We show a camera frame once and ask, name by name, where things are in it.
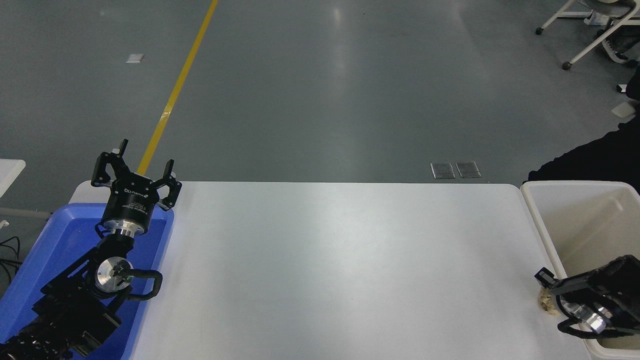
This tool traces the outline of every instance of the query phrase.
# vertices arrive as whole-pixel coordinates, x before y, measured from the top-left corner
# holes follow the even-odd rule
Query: silver metal disc
[[[119,256],[108,258],[95,271],[95,285],[106,293],[122,290],[129,285],[130,279],[124,279],[119,275],[114,276],[114,273],[131,268],[133,268],[133,265],[125,258]]]

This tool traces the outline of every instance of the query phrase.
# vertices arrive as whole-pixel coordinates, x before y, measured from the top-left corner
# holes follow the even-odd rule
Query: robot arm
[[[116,312],[126,300],[145,301],[160,291],[162,274],[135,269],[127,253],[134,248],[134,237],[147,232],[154,206],[171,209],[182,184],[172,174],[173,160],[157,181],[131,172],[122,159],[126,146],[125,139],[119,149],[103,152],[93,172],[93,186],[111,188],[96,225],[105,228],[99,232],[100,242],[40,290],[44,295],[33,305],[38,316],[0,344],[0,360],[70,359],[71,349],[86,357],[120,326]],[[107,165],[112,166],[114,179]],[[163,186],[169,187],[169,194],[160,199],[157,190]],[[133,294],[134,277],[153,279],[152,290]],[[105,299],[112,300],[105,305],[101,301]]]

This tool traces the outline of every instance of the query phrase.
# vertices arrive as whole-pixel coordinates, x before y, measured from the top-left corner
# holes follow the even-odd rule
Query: black object
[[[165,211],[172,208],[182,184],[172,175],[173,160],[158,181],[129,171],[122,159],[126,146],[125,139],[119,149],[103,152],[93,172],[92,185],[111,188],[102,220],[95,226],[100,242],[40,290],[44,296],[32,308],[38,316],[0,343],[0,360],[70,359],[70,349],[87,356],[120,326],[116,312],[126,300],[148,300],[160,291],[162,274],[133,269],[126,257],[134,237],[147,231],[156,203]],[[114,180],[106,172],[107,164],[113,167]],[[164,199],[157,193],[162,186],[170,189]],[[133,277],[153,279],[153,289],[132,294]],[[100,301],[111,298],[106,305]]]
[[[640,261],[625,255],[566,279],[555,279],[547,268],[535,278],[549,289],[556,307],[567,316],[558,330],[583,339],[640,334]],[[583,323],[590,331],[574,329]]]
[[[103,152],[98,157],[91,184],[111,188],[111,196],[100,222],[102,226],[124,219],[138,226],[136,234],[144,234],[149,227],[154,206],[158,204],[165,211],[171,209],[182,184],[172,175],[173,160],[166,163],[164,174],[157,181],[131,172],[122,159],[127,143],[127,139],[124,139],[116,152]],[[115,173],[116,179],[113,181],[106,171],[107,165],[111,165]],[[163,186],[169,187],[169,194],[161,200],[157,189]]]
[[[618,129],[529,172],[528,180],[622,181],[640,192],[640,172],[634,165],[640,154],[640,118],[619,124]]]

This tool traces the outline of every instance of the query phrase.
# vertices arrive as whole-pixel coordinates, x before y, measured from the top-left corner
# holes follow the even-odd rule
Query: yellow floor line
[[[140,175],[145,175],[147,172],[147,168],[149,167],[149,163],[151,162],[151,158],[156,151],[156,147],[158,142],[160,141],[160,137],[164,131],[164,127],[166,123],[169,121],[169,116],[171,116],[171,111],[173,111],[173,105],[175,105],[175,101],[178,99],[178,95],[180,95],[180,91],[182,90],[182,85],[184,84],[184,80],[187,78],[189,74],[189,69],[191,68],[191,64],[193,63],[193,59],[196,57],[196,53],[198,52],[198,48],[200,47],[200,43],[202,42],[202,37],[204,37],[204,33],[207,31],[207,26],[209,26],[209,22],[211,21],[211,16],[213,16],[213,11],[216,9],[216,5],[218,5],[218,0],[212,0],[211,5],[209,5],[209,10],[207,10],[207,15],[204,17],[202,21],[202,25],[200,26],[200,30],[198,31],[198,35],[196,36],[196,40],[193,42],[191,46],[191,50],[189,55],[187,55],[187,60],[184,62],[182,66],[182,71],[180,71],[180,76],[178,76],[178,80],[175,82],[175,86],[171,91],[171,95],[169,96],[169,101],[166,102],[166,106],[164,107],[164,111],[162,112],[162,116],[160,116],[160,120],[156,126],[156,130],[154,130],[154,134],[151,136],[151,141],[147,145],[147,150],[145,150],[145,154],[142,156],[142,160],[140,161],[140,165],[138,165],[138,171],[136,171]]]

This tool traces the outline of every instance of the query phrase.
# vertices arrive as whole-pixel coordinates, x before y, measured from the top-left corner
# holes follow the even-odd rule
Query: black cloth
[[[640,42],[640,26],[622,25],[609,37],[611,46],[619,53],[624,53]]]
[[[627,96],[640,100],[640,67],[627,84]],[[529,181],[621,181],[640,193],[640,115],[618,124],[618,130],[576,147],[529,172]]]

